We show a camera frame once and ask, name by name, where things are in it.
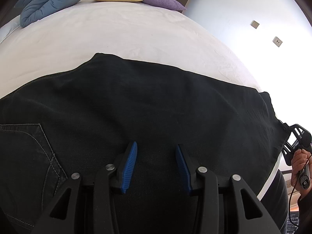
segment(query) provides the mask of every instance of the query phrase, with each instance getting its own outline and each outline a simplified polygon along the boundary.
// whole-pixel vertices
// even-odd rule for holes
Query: metal screw
[[[236,180],[236,181],[240,181],[240,180],[241,180],[241,176],[239,176],[239,175],[237,175],[237,174],[234,174],[234,175],[232,176],[232,178],[233,178],[234,180]]]
[[[106,165],[106,170],[108,170],[108,171],[112,171],[112,170],[114,170],[115,169],[115,166],[112,164],[112,163],[109,163],[108,165]]]
[[[200,173],[206,173],[206,172],[207,172],[207,168],[201,166],[201,167],[198,167],[198,171],[199,171]]]
[[[80,174],[79,173],[73,173],[72,175],[71,175],[71,178],[72,179],[78,179],[80,177]]]

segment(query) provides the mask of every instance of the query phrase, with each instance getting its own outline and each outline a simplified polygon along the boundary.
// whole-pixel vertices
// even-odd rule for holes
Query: cable
[[[307,165],[307,163],[309,162],[309,160],[310,160],[311,157],[312,157],[312,154],[311,154],[311,156],[308,158],[307,162],[305,162],[305,165],[303,166],[303,168],[301,169],[301,171],[298,172],[298,173],[301,173],[301,172],[304,170],[304,168],[306,167],[306,165]],[[299,227],[299,226],[298,226],[297,224],[294,224],[294,223],[292,222],[292,220],[291,220],[291,197],[292,197],[292,195],[293,195],[293,193],[294,193],[294,189],[295,189],[295,187],[296,187],[298,181],[299,181],[299,177],[297,178],[296,184],[294,185],[294,188],[293,188],[293,190],[292,190],[292,192],[291,192],[291,196],[290,196],[289,202],[288,202],[288,218],[289,218],[289,222],[291,222],[291,224],[294,225],[294,226],[296,226],[296,227]]]

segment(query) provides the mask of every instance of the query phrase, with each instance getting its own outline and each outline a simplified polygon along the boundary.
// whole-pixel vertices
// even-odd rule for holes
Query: purple pillow
[[[161,7],[173,11],[186,10],[186,8],[176,0],[143,0],[142,3],[146,3],[152,6]]]

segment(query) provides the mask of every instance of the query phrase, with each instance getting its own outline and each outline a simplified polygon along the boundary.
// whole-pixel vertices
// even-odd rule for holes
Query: wall outlet
[[[286,187],[287,187],[287,188],[292,187],[292,186],[291,186],[291,180],[287,180],[285,183],[286,183]]]
[[[252,23],[250,24],[253,28],[255,28],[255,29],[257,29],[258,28],[258,26],[260,25],[258,22],[256,22],[256,21],[252,21]]]
[[[273,42],[274,42],[274,44],[277,45],[278,47],[280,47],[280,45],[282,45],[282,43],[283,43],[278,37],[275,37],[275,38],[273,39]]]

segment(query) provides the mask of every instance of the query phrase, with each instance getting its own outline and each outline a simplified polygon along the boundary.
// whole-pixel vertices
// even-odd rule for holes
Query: light switch
[[[251,23],[251,26],[254,27],[254,28],[256,28],[256,29],[258,28],[259,25],[260,25],[260,24],[259,24],[258,22],[256,22],[256,21],[254,21],[254,20],[253,20],[252,23]]]
[[[278,47],[280,47],[280,45],[282,45],[282,43],[283,43],[278,37],[275,37],[275,38],[273,39],[273,42],[274,42],[274,44],[277,45]]]

